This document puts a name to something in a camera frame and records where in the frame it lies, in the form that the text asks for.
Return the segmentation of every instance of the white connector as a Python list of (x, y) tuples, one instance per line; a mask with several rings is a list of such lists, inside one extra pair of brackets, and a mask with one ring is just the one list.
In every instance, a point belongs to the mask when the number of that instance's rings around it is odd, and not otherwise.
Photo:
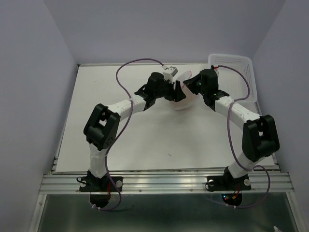
[(178, 73), (176, 67), (167, 67), (166, 65), (162, 65), (164, 71), (162, 74), (164, 75), (164, 79), (173, 83), (173, 77)]

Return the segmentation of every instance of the black mounting bracket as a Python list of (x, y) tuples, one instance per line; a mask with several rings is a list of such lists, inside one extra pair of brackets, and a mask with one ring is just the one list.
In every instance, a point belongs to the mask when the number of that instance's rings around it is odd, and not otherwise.
[(215, 191), (234, 191), (240, 186), (241, 191), (251, 190), (250, 180), (248, 175), (234, 179), (226, 167), (223, 175), (207, 176), (205, 188), (209, 192)]
[[(112, 180), (117, 183), (117, 181), (121, 182), (118, 189), (122, 191), (122, 176), (112, 176)], [(78, 177), (77, 181), (83, 186), (79, 187), (80, 192), (107, 192), (109, 189), (109, 184), (111, 183), (107, 175), (102, 178), (97, 178), (91, 174), (90, 171), (87, 172), (87, 176)], [(117, 190), (113, 185), (110, 185), (110, 192), (116, 192)]]

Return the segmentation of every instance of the wire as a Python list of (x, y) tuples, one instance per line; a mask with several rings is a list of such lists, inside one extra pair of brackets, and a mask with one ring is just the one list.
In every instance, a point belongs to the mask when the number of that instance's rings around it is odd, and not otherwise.
[(236, 199), (237, 197), (238, 197), (238, 195), (239, 195), (239, 192), (240, 192), (240, 189), (241, 189), (241, 187), (240, 187), (240, 185), (238, 186), (238, 192), (237, 192), (237, 194), (236, 194), (236, 196), (234, 196), (234, 194), (235, 194), (235, 192), (233, 193), (233, 195), (232, 195), (232, 198), (233, 199)]
[(79, 180), (78, 178), (81, 178), (81, 177), (79, 176), (79, 177), (76, 178), (76, 181), (77, 181), (78, 183), (81, 183), (81, 184), (83, 184), (83, 185), (87, 185), (86, 182), (84, 182), (84, 181), (82, 181), (82, 180)]
[(111, 183), (108, 183), (108, 187), (107, 187), (107, 193), (108, 193), (108, 196), (109, 196), (109, 199), (111, 198)]
[(112, 146), (115, 144), (115, 142), (118, 140), (118, 138), (120, 137), (120, 135), (125, 131), (126, 127), (128, 126), (128, 124), (129, 124), (129, 122), (130, 122), (130, 119), (131, 119), (131, 117), (132, 117), (132, 114), (133, 114), (133, 107), (134, 107), (133, 100), (132, 100), (132, 96), (131, 96), (131, 94), (129, 93), (129, 91), (120, 83), (119, 78), (118, 78), (118, 73), (119, 73), (119, 71), (120, 71), (124, 66), (126, 66), (126, 65), (128, 65), (128, 64), (131, 64), (131, 63), (134, 63), (134, 62), (144, 61), (144, 60), (151, 60), (151, 61), (154, 61), (154, 62), (159, 63), (159, 64), (162, 65), (162, 66), (164, 65), (161, 61), (156, 60), (156, 59), (152, 59), (152, 58), (141, 58), (141, 59), (135, 59), (135, 60), (129, 61), (129, 62), (127, 62), (127, 63), (121, 65), (121, 66), (118, 68), (118, 70), (116, 71), (116, 81), (117, 81), (118, 85), (119, 85), (119, 86), (126, 92), (126, 94), (128, 95), (128, 97), (129, 97), (129, 99), (130, 99), (130, 101), (131, 101), (131, 109), (130, 109), (129, 116), (128, 116), (128, 118), (127, 118), (127, 121), (126, 121), (124, 127), (123, 127), (122, 130), (119, 132), (119, 134), (116, 136), (116, 138), (115, 138), (113, 144), (107, 149), (106, 155), (105, 155), (105, 169), (106, 169), (106, 175), (107, 175), (107, 177), (109, 178), (111, 184), (114, 186), (114, 188), (115, 188), (116, 191), (118, 192), (118, 195), (119, 195), (119, 202), (117, 203), (117, 205), (115, 205), (114, 207), (112, 207), (112, 208), (110, 208), (110, 209), (102, 209), (102, 208), (96, 207), (94, 204), (90, 203), (91, 206), (92, 206), (93, 208), (98, 209), (98, 210), (101, 210), (101, 211), (112, 211), (112, 210), (116, 209), (116, 208), (120, 205), (120, 203), (121, 203), (121, 201), (122, 201), (121, 192), (120, 192), (120, 190), (118, 189), (118, 187), (116, 186), (115, 182), (113, 181), (113, 179), (112, 179), (112, 177), (111, 177), (111, 175), (110, 175), (110, 171), (108, 170), (108, 166), (107, 166), (107, 155), (108, 155), (110, 149), (112, 148)]
[[(248, 81), (246, 80), (246, 78), (245, 78), (238, 70), (233, 69), (233, 68), (228, 67), (228, 66), (225, 66), (225, 65), (218, 65), (218, 66), (215, 67), (214, 69), (217, 69), (217, 68), (219, 68), (219, 67), (221, 67), (221, 68), (226, 68), (226, 69), (230, 69), (230, 70), (232, 70), (232, 71), (237, 72), (237, 73), (241, 76), (241, 78), (244, 80), (244, 82), (246, 83), (246, 86), (247, 86), (247, 89), (248, 89), (248, 94), (247, 94), (246, 97), (235, 99), (235, 100), (230, 104), (230, 106), (229, 106), (229, 108), (228, 108), (228, 113), (227, 113), (227, 135), (228, 135), (228, 141), (229, 141), (229, 143), (230, 143), (231, 151), (232, 151), (233, 157), (234, 157), (234, 159), (235, 159), (235, 162), (236, 162), (242, 169), (244, 169), (244, 170), (246, 170), (246, 171), (248, 171), (248, 172), (251, 172), (252, 170), (251, 170), (251, 169), (248, 169), (248, 168), (245, 168), (245, 167), (239, 162), (239, 160), (238, 160), (237, 157), (236, 157), (236, 154), (235, 154), (235, 151), (234, 151), (234, 147), (233, 147), (233, 143), (232, 143), (231, 129), (230, 129), (230, 119), (231, 119), (231, 113), (232, 113), (233, 105), (234, 105), (236, 102), (238, 102), (238, 101), (246, 100), (246, 99), (249, 98), (249, 96), (250, 96), (250, 86), (249, 86), (249, 83), (248, 83)], [(251, 205), (248, 205), (248, 206), (238, 206), (237, 208), (250, 208), (250, 207), (256, 206), (257, 204), (259, 204), (259, 203), (261, 203), (263, 200), (265, 200), (266, 196), (267, 196), (268, 193), (269, 193), (269, 189), (270, 189), (270, 176), (269, 176), (269, 173), (268, 173), (268, 171), (266, 170), (266, 168), (263, 167), (263, 166), (261, 166), (261, 165), (255, 165), (255, 166), (253, 167), (253, 169), (254, 169), (254, 168), (257, 168), (257, 167), (262, 168), (262, 169), (266, 172), (266, 175), (267, 175), (267, 177), (268, 177), (268, 188), (267, 188), (267, 190), (266, 190), (266, 193), (265, 193), (265, 195), (263, 196), (263, 198), (262, 198), (261, 200), (259, 200), (258, 202), (254, 203), (254, 204), (251, 204)]]
[(227, 136), (228, 136), (228, 141), (229, 141), (229, 143), (230, 143), (231, 151), (232, 151), (232, 154), (233, 154), (233, 157), (234, 157), (236, 163), (237, 163), (243, 170), (246, 170), (246, 171), (248, 171), (248, 172), (251, 172), (252, 170), (251, 170), (251, 169), (248, 169), (248, 168), (245, 168), (245, 167), (239, 162), (239, 160), (238, 160), (237, 157), (236, 157), (236, 154), (235, 154), (235, 151), (234, 151), (234, 147), (233, 147), (233, 143), (232, 143), (232, 136), (231, 136), (231, 129), (230, 129), (230, 121), (231, 121), (231, 113), (232, 113), (233, 105), (234, 105), (236, 102), (238, 102), (238, 101), (246, 100), (246, 99), (249, 98), (249, 96), (250, 96), (250, 86), (249, 86), (249, 83), (248, 83), (248, 81), (246, 80), (246, 78), (245, 78), (238, 70), (233, 69), (233, 68), (228, 67), (228, 66), (225, 66), (225, 65), (219, 65), (218, 68), (219, 68), (219, 67), (226, 68), (226, 69), (230, 69), (230, 70), (232, 70), (232, 71), (237, 72), (237, 73), (241, 76), (241, 78), (245, 81), (246, 86), (247, 86), (247, 89), (248, 89), (248, 94), (247, 94), (246, 97), (235, 99), (235, 100), (230, 104), (230, 106), (229, 106), (229, 108), (228, 108), (228, 113), (227, 113)]

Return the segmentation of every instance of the black joint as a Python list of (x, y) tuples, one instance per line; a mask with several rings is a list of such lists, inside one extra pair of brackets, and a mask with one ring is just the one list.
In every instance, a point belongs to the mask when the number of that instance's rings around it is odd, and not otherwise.
[(261, 116), (243, 125), (242, 151), (252, 162), (270, 156), (279, 148), (276, 124), (272, 116)]
[(158, 98), (165, 98), (168, 101), (174, 102), (179, 102), (186, 98), (179, 81), (176, 81), (174, 89), (173, 83), (165, 80), (164, 75), (158, 72), (153, 72), (148, 78), (147, 84), (143, 85), (135, 94), (143, 97), (146, 101), (144, 110), (150, 108)]
[(183, 82), (194, 94), (201, 94), (204, 103), (215, 111), (215, 101), (224, 96), (229, 96), (219, 89), (217, 72), (212, 69), (204, 69), (195, 77)]
[(116, 138), (119, 122), (120, 116), (117, 113), (102, 104), (96, 105), (84, 128), (87, 142), (99, 151), (110, 147)]

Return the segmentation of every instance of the glass panel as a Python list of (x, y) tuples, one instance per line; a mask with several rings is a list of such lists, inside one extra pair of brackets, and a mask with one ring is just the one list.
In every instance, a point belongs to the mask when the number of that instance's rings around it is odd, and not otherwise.
[[(249, 205), (263, 194), (245, 194)], [(124, 195), (114, 212), (91, 208), (87, 195), (49, 195), (41, 232), (283, 232), (297, 231), (285, 193), (270, 193), (249, 209), (232, 209), (213, 203), (215, 195)]]

